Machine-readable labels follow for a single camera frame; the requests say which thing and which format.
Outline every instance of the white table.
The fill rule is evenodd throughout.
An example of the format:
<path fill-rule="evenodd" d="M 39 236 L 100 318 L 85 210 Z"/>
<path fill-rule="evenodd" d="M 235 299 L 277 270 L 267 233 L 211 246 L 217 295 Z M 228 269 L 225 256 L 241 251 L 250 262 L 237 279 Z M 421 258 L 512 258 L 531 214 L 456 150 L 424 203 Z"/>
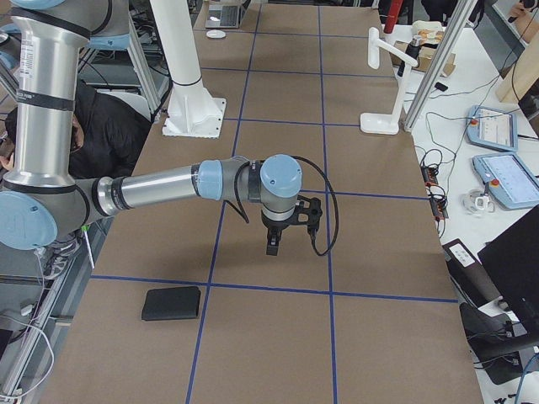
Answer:
<path fill-rule="evenodd" d="M 412 32 L 409 25 L 397 25 L 393 33 L 386 36 L 386 41 L 390 44 L 393 44 L 395 40 L 409 42 L 411 39 Z M 453 52 L 456 54 L 455 71 L 449 77 L 441 77 L 439 80 L 449 87 L 443 94 L 469 92 L 498 76 L 498 71 L 472 29 L 465 28 L 462 31 Z M 411 99 L 413 93 L 417 92 L 423 75 L 422 72 L 412 72 L 408 85 L 408 92 L 411 94 L 408 94 L 405 99 Z M 501 79 L 498 78 L 492 87 L 488 85 L 470 94 L 430 99 L 425 105 L 424 111 L 412 132 L 415 145 L 421 146 L 426 150 L 431 148 L 440 149 L 431 140 L 430 133 L 427 129 L 426 115 L 428 112 L 436 112 L 448 118 L 463 118 L 468 115 L 468 111 L 474 104 L 482 104 L 503 111 L 518 109 L 517 104 L 502 104 L 498 101 L 494 91 L 500 82 Z M 442 94 L 442 92 L 436 90 L 430 97 L 435 97 L 439 94 Z M 409 105 L 410 102 L 405 103 L 405 109 Z M 519 135 L 536 136 L 522 112 L 518 110 L 516 115 Z M 461 144 L 466 121 L 445 120 L 432 114 L 429 115 L 428 119 L 435 141 L 455 151 Z M 443 151 L 444 161 L 449 161 L 452 155 L 448 151 L 441 150 Z M 473 253 L 477 253 L 484 247 L 485 242 L 493 240 L 528 211 L 503 210 L 496 204 L 496 211 L 494 213 L 476 216 L 469 213 L 462 205 L 462 196 L 464 194 L 471 189 L 483 189 L 483 183 L 473 169 L 472 157 L 492 152 L 495 151 L 468 143 L 465 137 L 457 153 L 455 167 L 451 176 L 450 164 L 440 166 L 438 181 L 445 190 L 447 190 L 447 180 L 450 176 L 449 204 L 447 207 L 449 219 L 446 220 L 446 229 L 440 239 L 442 244 L 455 238 L 460 238 Z M 423 154 L 423 151 L 418 149 L 419 159 Z M 534 174 L 539 174 L 539 141 L 519 139 L 518 155 Z M 427 162 L 433 162 L 437 158 L 433 154 Z M 484 307 L 485 311 L 492 309 L 492 303 Z M 503 385 L 495 385 L 483 370 L 478 370 L 477 374 L 485 403 L 492 403 L 500 397 L 507 397 L 508 394 L 514 394 L 516 392 L 518 380 L 512 380 Z M 520 395 L 520 402 L 537 402 L 537 397 L 539 397 L 539 372 L 529 374 L 526 377 Z"/>

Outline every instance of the black jacket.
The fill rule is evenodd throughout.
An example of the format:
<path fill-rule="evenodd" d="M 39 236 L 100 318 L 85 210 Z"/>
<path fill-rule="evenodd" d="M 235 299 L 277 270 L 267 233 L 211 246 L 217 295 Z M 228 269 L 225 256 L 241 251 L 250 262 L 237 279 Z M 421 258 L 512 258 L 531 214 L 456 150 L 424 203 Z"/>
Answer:
<path fill-rule="evenodd" d="M 152 124 L 122 100 L 77 82 L 75 116 L 83 147 L 69 157 L 74 178 L 131 175 Z"/>

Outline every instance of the black monitor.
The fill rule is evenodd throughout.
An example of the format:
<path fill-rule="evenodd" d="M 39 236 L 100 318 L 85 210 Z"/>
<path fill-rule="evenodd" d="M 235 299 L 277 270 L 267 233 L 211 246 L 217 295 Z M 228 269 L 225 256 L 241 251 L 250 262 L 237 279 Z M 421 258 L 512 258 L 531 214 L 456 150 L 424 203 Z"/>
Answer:
<path fill-rule="evenodd" d="M 504 383 L 520 376 L 539 345 L 539 205 L 478 253 L 485 272 L 519 319 L 485 318 L 461 307 L 468 340 L 491 380 Z"/>
<path fill-rule="evenodd" d="M 478 256 L 522 326 L 528 332 L 539 332 L 539 205 Z"/>

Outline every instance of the black phone case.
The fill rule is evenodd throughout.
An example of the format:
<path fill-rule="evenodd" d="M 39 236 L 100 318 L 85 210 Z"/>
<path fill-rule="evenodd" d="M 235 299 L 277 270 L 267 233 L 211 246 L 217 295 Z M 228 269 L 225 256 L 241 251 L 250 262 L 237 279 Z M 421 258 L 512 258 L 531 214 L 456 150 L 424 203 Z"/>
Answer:
<path fill-rule="evenodd" d="M 142 320 L 181 320 L 199 315 L 200 290 L 196 286 L 152 289 L 146 293 Z"/>

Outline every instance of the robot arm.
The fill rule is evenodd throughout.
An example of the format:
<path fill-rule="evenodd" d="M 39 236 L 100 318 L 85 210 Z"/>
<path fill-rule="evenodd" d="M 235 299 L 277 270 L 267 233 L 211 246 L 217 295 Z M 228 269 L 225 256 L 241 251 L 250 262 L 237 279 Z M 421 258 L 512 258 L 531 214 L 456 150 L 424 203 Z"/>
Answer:
<path fill-rule="evenodd" d="M 268 228 L 266 252 L 276 255 L 282 231 L 304 225 L 313 239 L 319 199 L 298 195 L 302 171 L 286 155 L 264 162 L 233 157 L 129 178 L 75 181 L 67 172 L 78 51 L 91 35 L 114 44 L 128 32 L 123 0 L 13 0 L 22 33 L 18 141 L 14 170 L 0 193 L 0 242 L 31 249 L 122 210 L 202 197 L 260 203 Z"/>

